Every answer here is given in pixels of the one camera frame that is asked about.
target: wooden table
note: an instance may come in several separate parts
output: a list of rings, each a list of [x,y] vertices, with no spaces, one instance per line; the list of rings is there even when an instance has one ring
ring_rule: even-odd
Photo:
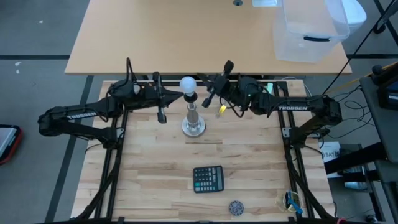
[[[227,60],[248,75],[336,75],[347,58],[338,44],[319,63],[276,60],[276,8],[232,0],[90,1],[66,74],[220,73]],[[343,74],[350,74],[347,66]]]
[[[111,83],[104,82],[101,97]],[[291,96],[305,95],[301,80],[288,81],[288,86]],[[197,93],[200,104],[207,95],[205,87],[198,87]],[[157,122],[157,108],[129,115],[114,219],[124,216],[127,220],[287,221],[288,216],[294,215],[282,212],[275,204],[275,198],[290,188],[277,113],[267,119],[248,111],[238,118],[228,110],[222,118],[216,118],[217,110],[216,98],[208,109],[198,107],[206,131],[196,139],[185,137],[181,130],[187,112],[183,98],[165,110],[167,124]],[[309,112],[294,115],[297,125],[311,118]],[[96,118],[93,126],[104,128],[110,124]],[[90,141],[88,146],[94,144],[98,141]],[[307,145],[319,149],[313,139]],[[81,213],[97,192],[105,153],[101,146],[86,153],[72,217]],[[302,149],[302,155],[310,190],[333,214],[335,208],[321,156],[308,149]],[[215,165],[224,168],[225,190],[195,194],[192,169]],[[233,200],[244,204],[245,213],[240,217],[229,213],[228,205]],[[104,202],[105,216],[107,199]]]

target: black cable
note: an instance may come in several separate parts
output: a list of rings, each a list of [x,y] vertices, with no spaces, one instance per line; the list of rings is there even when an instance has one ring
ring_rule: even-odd
[[[383,15],[380,16],[380,18],[377,20],[376,25],[379,24],[379,22],[381,21],[381,19],[386,15],[386,13],[388,12],[388,10],[390,9],[390,7],[392,6],[392,4],[394,3],[394,1],[391,1],[390,4],[387,6],[386,10],[384,11]],[[347,60],[347,62],[345,63],[345,65],[343,66],[343,68],[340,70],[340,72],[337,74],[336,78],[329,84],[328,88],[326,88],[326,90],[322,93],[325,94],[329,88],[335,83],[335,81],[338,79],[338,77],[343,73],[344,69],[347,67],[347,65],[349,64],[349,62],[355,57],[356,53],[358,53],[359,49],[362,47],[362,45],[365,43],[366,39],[368,39],[368,37],[372,34],[373,32],[373,27],[371,28],[371,30],[368,32],[368,34],[366,34],[365,38],[362,40],[362,42],[360,43],[360,45],[358,46],[358,48],[354,51],[354,53],[351,55],[351,57]]]
[[[333,204],[335,205],[335,218],[337,218],[337,203],[333,201]]]
[[[322,153],[321,151],[319,151],[318,149],[315,149],[315,148],[313,148],[313,147],[310,147],[310,146],[308,146],[308,145],[304,145],[304,146],[307,147],[307,148],[309,148],[309,149],[311,149],[311,150],[313,150],[313,151],[315,151],[315,152],[317,152],[317,153],[319,153],[319,154],[321,154],[322,160],[323,160],[323,153]]]
[[[224,98],[222,98],[222,97],[219,97],[219,98],[218,98],[218,101],[219,101],[220,105],[224,105],[224,104],[221,102],[221,100],[225,100],[225,101],[226,101],[226,99],[224,99]]]
[[[134,82],[135,84],[138,85],[137,77],[134,74],[134,71],[133,71],[132,66],[131,66],[130,58],[128,57],[126,59],[126,79],[124,80],[124,83],[122,85],[119,85],[119,86],[116,86],[116,87],[111,86],[107,90],[107,92],[105,94],[105,98],[106,98],[106,100],[105,100],[105,107],[106,107],[105,117],[106,117],[106,119],[101,118],[104,122],[108,122],[109,121],[109,118],[108,118],[109,96],[108,95],[111,95],[112,97],[117,98],[114,95],[112,95],[112,92],[116,91],[118,88],[121,88],[121,87],[127,85],[127,83],[129,82],[129,77],[131,77],[131,81],[132,82]]]
[[[95,144],[95,145],[92,145],[92,146],[88,147],[88,148],[86,149],[86,151],[85,151],[85,154],[86,154],[87,151],[88,151],[89,149],[91,149],[92,147],[99,146],[99,145],[102,145],[102,143],[98,143],[98,144]]]
[[[322,147],[325,145],[325,138],[323,138],[323,135],[321,135],[321,138],[322,138],[322,144],[319,147],[319,149],[322,149]]]
[[[260,85],[260,84],[254,84],[254,83],[248,83],[245,87],[244,87],[244,103],[246,103],[246,97],[247,97],[247,91],[248,91],[248,86],[249,85],[254,85],[254,86],[256,86],[256,87],[260,87],[260,88],[262,88],[263,90],[265,90],[266,92],[267,92],[267,99],[268,99],[268,112],[267,113],[269,113],[269,110],[270,110],[270,108],[271,108],[271,95],[270,95],[270,93],[269,93],[269,91],[268,91],[268,89],[266,88],[266,87],[264,87],[264,86],[262,86],[262,85]]]
[[[338,97],[338,96],[346,95],[345,97],[343,97],[342,99],[340,99],[340,100],[337,101],[337,102],[340,102],[340,101],[342,101],[343,99],[346,99],[347,97],[349,97],[349,96],[350,96],[351,94],[353,94],[356,90],[360,90],[360,89],[361,89],[361,86],[359,85],[359,86],[357,86],[354,90],[351,90],[351,91],[349,91],[349,92],[336,95],[336,96],[334,96],[334,97],[332,97],[332,98],[334,99],[334,98],[336,98],[336,97]]]
[[[351,134],[352,132],[358,130],[359,128],[362,128],[363,126],[369,124],[369,122],[370,122],[371,120],[372,120],[372,117],[370,117],[369,120],[368,120],[367,122],[365,122],[363,125],[361,125],[361,126],[359,126],[359,127],[357,127],[357,128],[354,128],[353,130],[351,130],[351,131],[349,131],[349,132],[347,132],[347,133],[345,133],[345,134],[343,134],[343,135],[341,135],[341,136],[334,137],[334,136],[330,136],[329,134],[328,134],[328,136],[331,137],[331,138],[333,138],[333,139],[342,138],[342,137],[344,137],[344,136],[346,136],[346,135],[348,135],[348,134]]]
[[[234,111],[234,113],[235,113],[235,115],[236,115],[237,117],[239,117],[239,118],[242,118],[242,117],[243,117],[244,111],[242,111],[241,115],[239,115],[238,112],[236,112],[235,108],[232,106],[232,104],[231,104],[228,100],[225,100],[225,101],[229,104],[229,107],[231,107],[232,111]]]
[[[265,91],[267,92],[267,96],[268,96],[268,107],[270,107],[271,97],[270,97],[269,91],[268,91],[267,88],[265,88],[264,86],[258,85],[258,84],[254,84],[254,83],[248,83],[248,84],[244,87],[244,99],[243,99],[243,103],[246,104],[246,99],[247,99],[247,95],[248,95],[248,94],[247,94],[247,91],[248,91],[248,86],[249,86],[249,85],[254,85],[254,86],[256,86],[256,87],[261,87],[263,90],[265,90]],[[231,102],[229,102],[229,101],[228,101],[227,99],[225,99],[225,98],[223,98],[223,99],[225,100],[225,102],[227,102],[227,104],[229,104],[229,107],[227,107],[227,109],[232,109],[237,117],[239,117],[239,118],[242,118],[242,117],[243,117],[243,115],[244,115],[244,109],[245,109],[245,108],[243,109],[242,113],[239,115],[238,112],[237,112],[237,111],[235,110],[235,108],[234,108],[236,105],[232,105]]]
[[[354,104],[358,105],[358,107],[350,106],[348,103],[354,103]],[[361,126],[359,126],[359,127],[357,127],[357,128],[355,128],[355,129],[353,129],[353,130],[351,130],[350,132],[348,132],[348,133],[346,133],[346,134],[341,135],[341,136],[334,137],[334,136],[330,136],[330,135],[328,134],[329,137],[334,138],[334,139],[338,139],[338,138],[342,138],[342,137],[346,136],[347,134],[352,133],[352,132],[355,131],[355,130],[358,130],[359,128],[362,128],[363,126],[365,126],[365,125],[367,125],[367,124],[369,124],[369,125],[371,125],[371,126],[375,126],[374,124],[371,124],[371,123],[370,123],[370,121],[372,120],[372,117],[370,117],[370,119],[369,119],[368,121],[364,121],[364,120],[363,120],[364,117],[365,117],[367,114],[370,113],[370,111],[368,111],[368,112],[365,113],[365,108],[368,107],[368,106],[362,106],[360,103],[358,103],[358,102],[356,102],[356,101],[353,101],[353,100],[348,100],[348,101],[344,102],[344,105],[345,105],[347,108],[350,108],[350,109],[353,109],[353,110],[362,110],[362,115],[361,115],[360,117],[358,117],[358,118],[346,118],[346,119],[342,120],[339,124],[341,124],[341,123],[344,122],[344,121],[351,120],[351,119],[355,119],[356,122],[364,122],[364,124],[361,125]]]

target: table leg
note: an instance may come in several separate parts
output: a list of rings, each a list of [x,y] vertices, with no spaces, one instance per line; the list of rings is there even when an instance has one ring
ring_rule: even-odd
[[[366,182],[367,180],[377,181],[380,180],[380,178],[376,170],[371,170],[367,171],[366,175],[362,172],[344,173],[343,180],[344,182]]]
[[[384,146],[381,142],[375,143],[364,149],[352,152],[345,156],[333,159],[325,163],[325,170],[327,174],[332,174],[350,167],[367,164],[378,159],[385,159],[387,157]]]

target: white light bulb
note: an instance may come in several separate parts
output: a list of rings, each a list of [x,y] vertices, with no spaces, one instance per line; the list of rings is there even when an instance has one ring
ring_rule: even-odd
[[[180,81],[180,88],[187,96],[192,96],[196,87],[197,83],[192,77],[183,77]]]

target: plastic container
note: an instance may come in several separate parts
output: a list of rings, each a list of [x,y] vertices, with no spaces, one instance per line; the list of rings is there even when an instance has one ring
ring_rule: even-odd
[[[273,33],[279,60],[318,62],[349,36],[341,0],[279,0],[278,4]]]

